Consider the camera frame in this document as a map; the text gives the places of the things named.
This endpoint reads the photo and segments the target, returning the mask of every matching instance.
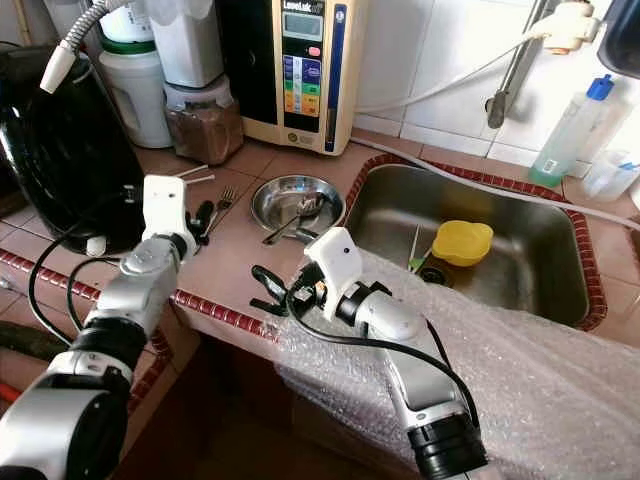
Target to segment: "stainless steel sink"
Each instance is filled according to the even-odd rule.
[[[406,267],[416,226],[416,256],[440,224],[466,220],[494,230],[491,252],[472,268],[430,256],[420,272],[488,305],[526,310],[575,326],[589,308],[573,224],[560,209],[498,197],[402,165],[373,169],[346,227],[365,250]]]

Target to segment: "sink drain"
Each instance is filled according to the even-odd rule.
[[[447,277],[444,276],[437,268],[425,267],[420,271],[420,278],[427,283],[435,283],[437,285],[444,285],[447,283]]]

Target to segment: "spoon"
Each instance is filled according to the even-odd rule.
[[[305,195],[302,200],[298,202],[298,213],[282,227],[265,238],[262,243],[265,245],[273,245],[282,238],[285,232],[296,220],[317,215],[322,208],[322,205],[324,205],[324,195],[322,193]]]

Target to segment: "metal bowl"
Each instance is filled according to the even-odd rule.
[[[295,227],[322,234],[343,219],[345,202],[333,185],[316,177],[287,175],[268,181],[253,195],[251,213],[263,228],[275,231],[297,214],[298,203],[305,195],[317,192],[325,196],[320,212],[302,219],[285,236],[295,237]]]

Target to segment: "green lid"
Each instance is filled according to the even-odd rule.
[[[109,53],[117,53],[119,55],[136,55],[139,53],[149,53],[153,52],[156,49],[156,44],[153,41],[132,43],[114,42],[113,40],[109,40],[104,35],[101,35],[100,43],[102,43],[102,48],[104,48],[105,51]]]

